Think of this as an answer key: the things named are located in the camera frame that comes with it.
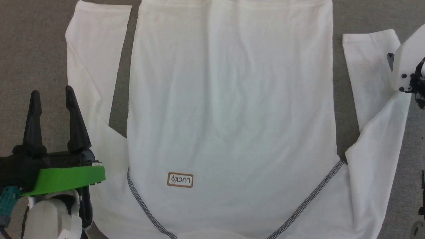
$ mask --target green strip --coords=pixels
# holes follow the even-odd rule
[[[105,180],[103,166],[47,168],[40,170],[34,190],[21,196],[56,193],[81,188]]]

